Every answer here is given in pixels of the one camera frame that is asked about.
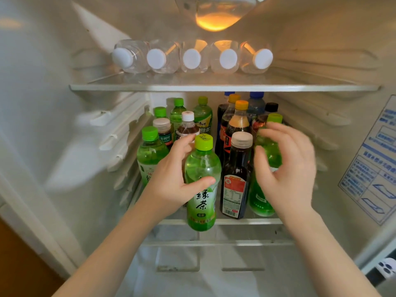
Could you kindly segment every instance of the green bottle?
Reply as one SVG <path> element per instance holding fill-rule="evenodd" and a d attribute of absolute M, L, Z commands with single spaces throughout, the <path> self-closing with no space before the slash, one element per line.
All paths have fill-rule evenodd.
<path fill-rule="evenodd" d="M 162 106 L 154 108 L 154 116 L 156 119 L 166 118 L 166 108 Z"/>
<path fill-rule="evenodd" d="M 269 114 L 267 122 L 282 123 L 282 115 L 280 114 Z M 278 143 L 267 137 L 257 136 L 255 146 L 263 146 L 265 153 L 268 157 L 268 163 L 271 171 L 275 172 L 280 165 L 282 165 L 282 156 L 279 151 Z M 270 203 L 265 199 L 264 193 L 257 183 L 256 175 L 253 174 L 252 182 L 249 190 L 249 205 L 252 211 L 263 217 L 269 217 L 275 214 L 275 210 L 272 208 Z"/>
<path fill-rule="evenodd" d="M 137 150 L 137 163 L 139 164 L 143 185 L 146 186 L 158 163 L 168 155 L 169 150 L 166 144 L 159 140 L 158 129 L 154 126 L 144 127 L 142 137 L 143 143 Z"/>
<path fill-rule="evenodd" d="M 185 179 L 192 183 L 205 176 L 213 176 L 216 183 L 196 194 L 187 203 L 187 222 L 196 231 L 211 229 L 216 221 L 215 201 L 217 185 L 221 177 L 221 163 L 213 149 L 209 134 L 195 137 L 195 150 L 187 157 Z"/>
<path fill-rule="evenodd" d="M 207 105 L 207 97 L 198 97 L 198 105 L 194 108 L 194 122 L 200 128 L 200 133 L 210 133 L 212 126 L 213 112 Z"/>
<path fill-rule="evenodd" d="M 183 106 L 184 105 L 183 98 L 175 98 L 174 104 L 175 104 L 175 108 L 172 109 L 169 118 L 171 120 L 171 124 L 173 127 L 173 134 L 172 134 L 173 141 L 176 140 L 176 130 L 183 122 L 183 120 L 181 119 L 181 113 L 186 111 L 186 108 Z"/>

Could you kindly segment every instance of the bottle cap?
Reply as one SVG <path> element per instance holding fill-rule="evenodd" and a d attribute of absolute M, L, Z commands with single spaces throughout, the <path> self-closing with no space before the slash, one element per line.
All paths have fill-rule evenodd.
<path fill-rule="evenodd" d="M 228 102 L 235 103 L 236 101 L 238 101 L 240 99 L 241 99 L 240 94 L 230 94 L 230 96 L 228 97 Z"/>
<path fill-rule="evenodd" d="M 196 49 L 188 49 L 183 55 L 183 64 L 187 69 L 196 69 L 201 63 L 201 54 Z"/>
<path fill-rule="evenodd" d="M 281 114 L 269 114 L 267 122 L 282 123 L 283 116 Z"/>
<path fill-rule="evenodd" d="M 232 134 L 231 145 L 236 148 L 246 149 L 253 145 L 253 135 L 245 131 L 238 131 Z"/>
<path fill-rule="evenodd" d="M 213 149 L 213 137 L 209 134 L 198 134 L 195 137 L 195 149 L 209 151 Z"/>
<path fill-rule="evenodd" d="M 173 104 L 175 104 L 175 106 L 183 106 L 184 105 L 184 99 L 183 98 L 175 98 L 173 100 Z"/>
<path fill-rule="evenodd" d="M 185 112 L 182 112 L 181 113 L 181 119 L 184 121 L 184 122 L 191 122 L 191 121 L 194 121 L 194 113 L 193 112 L 190 112 L 190 111 L 185 111 Z"/>
<path fill-rule="evenodd" d="M 165 118 L 166 117 L 166 108 L 159 106 L 154 108 L 154 116 L 156 118 Z"/>
<path fill-rule="evenodd" d="M 261 99 L 264 97 L 264 92 L 250 92 L 250 98 Z"/>
<path fill-rule="evenodd" d="M 238 100 L 235 102 L 235 109 L 237 110 L 247 110 L 249 107 L 249 102 L 245 100 Z"/>
<path fill-rule="evenodd" d="M 207 104 L 207 97 L 206 96 L 199 96 L 198 97 L 198 104 L 206 105 Z"/>
<path fill-rule="evenodd" d="M 152 121 L 152 125 L 158 129 L 158 132 L 164 132 L 171 129 L 171 121 L 167 118 L 158 118 Z"/>
<path fill-rule="evenodd" d="M 253 56 L 253 64 L 257 69 L 263 70 L 268 68 L 272 60 L 274 59 L 274 55 L 269 49 L 261 49 L 258 50 Z"/>
<path fill-rule="evenodd" d="M 277 112 L 278 111 L 278 104 L 275 102 L 269 102 L 265 105 L 266 112 Z"/>
<path fill-rule="evenodd" d="M 153 69 L 161 69 L 166 64 L 166 55 L 160 49 L 151 49 L 147 53 L 147 63 Z"/>
<path fill-rule="evenodd" d="M 158 139 L 158 129 L 154 126 L 147 126 L 142 129 L 142 137 L 146 142 L 152 142 Z"/>
<path fill-rule="evenodd" d="M 220 54 L 220 65 L 226 69 L 232 69 L 238 62 L 238 55 L 232 49 L 226 49 Z"/>
<path fill-rule="evenodd" d="M 111 54 L 113 62 L 122 69 L 129 68 L 133 64 L 133 54 L 125 48 L 116 48 Z"/>

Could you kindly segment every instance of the person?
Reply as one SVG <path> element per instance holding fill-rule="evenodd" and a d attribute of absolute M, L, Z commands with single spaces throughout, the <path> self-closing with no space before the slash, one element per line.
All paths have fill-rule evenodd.
<path fill-rule="evenodd" d="M 293 236 L 320 297 L 379 297 L 311 206 L 316 165 L 309 138 L 291 127 L 268 123 L 260 135 L 276 141 L 282 165 L 272 173 L 262 147 L 255 149 L 257 181 Z M 140 199 L 103 243 L 58 289 L 55 297 L 110 297 L 117 292 L 140 244 L 156 224 L 196 193 L 215 183 L 204 177 L 183 182 L 182 162 L 194 134 L 175 142 L 160 161 Z"/>

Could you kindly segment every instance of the person's left hand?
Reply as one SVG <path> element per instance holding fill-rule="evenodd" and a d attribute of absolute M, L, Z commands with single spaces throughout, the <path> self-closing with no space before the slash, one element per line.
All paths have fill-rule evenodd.
<path fill-rule="evenodd" d="M 190 184 L 184 183 L 182 162 L 193 150 L 191 142 L 194 139 L 195 135 L 191 134 L 175 141 L 170 153 L 159 162 L 136 203 L 155 211 L 158 222 L 176 212 L 195 194 L 216 182 L 214 177 L 206 176 Z"/>

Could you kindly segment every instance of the brown floor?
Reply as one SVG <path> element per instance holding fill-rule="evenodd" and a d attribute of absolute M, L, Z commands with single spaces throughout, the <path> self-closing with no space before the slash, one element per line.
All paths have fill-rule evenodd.
<path fill-rule="evenodd" d="M 0 296 L 47 297 L 63 280 L 0 219 Z"/>

